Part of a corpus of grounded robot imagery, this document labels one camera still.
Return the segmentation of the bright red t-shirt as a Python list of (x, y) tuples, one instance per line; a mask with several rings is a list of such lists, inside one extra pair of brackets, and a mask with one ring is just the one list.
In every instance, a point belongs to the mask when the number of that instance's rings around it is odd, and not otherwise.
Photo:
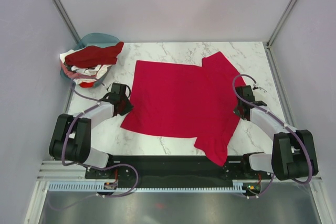
[(234, 87), (244, 85), (221, 53), (200, 66), (137, 61), (123, 129), (153, 136), (195, 138), (194, 146), (218, 166), (239, 122)]

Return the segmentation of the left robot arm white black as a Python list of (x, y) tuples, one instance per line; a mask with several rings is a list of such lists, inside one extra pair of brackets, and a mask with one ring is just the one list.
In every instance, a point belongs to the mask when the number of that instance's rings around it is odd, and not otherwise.
[(125, 116), (132, 111), (131, 89), (126, 84), (113, 83), (101, 99), (84, 97), (94, 105), (77, 114), (58, 116), (49, 145), (49, 155), (64, 166), (80, 164), (93, 167), (103, 178), (111, 178), (115, 165), (109, 154), (91, 146), (91, 131), (102, 122), (115, 116)]

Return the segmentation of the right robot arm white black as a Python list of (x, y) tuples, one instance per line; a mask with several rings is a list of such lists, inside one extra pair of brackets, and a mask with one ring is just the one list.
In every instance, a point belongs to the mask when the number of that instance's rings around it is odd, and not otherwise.
[(238, 104), (234, 113), (258, 126), (271, 140), (272, 152), (243, 155), (241, 174), (254, 178), (259, 171), (272, 173), (279, 180), (308, 183), (317, 175), (318, 163), (312, 133), (298, 130), (275, 116), (263, 101), (256, 101), (251, 86), (235, 88)]

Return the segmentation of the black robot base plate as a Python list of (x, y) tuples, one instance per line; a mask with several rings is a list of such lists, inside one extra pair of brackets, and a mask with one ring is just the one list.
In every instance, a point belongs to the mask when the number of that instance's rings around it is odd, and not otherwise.
[(234, 182), (266, 181), (269, 174), (247, 171), (242, 156), (229, 156), (223, 166), (218, 166), (205, 156), (131, 156), (109, 157), (108, 166), (124, 164), (107, 171), (87, 170), (86, 179), (116, 179), (130, 188), (142, 186), (223, 186)]

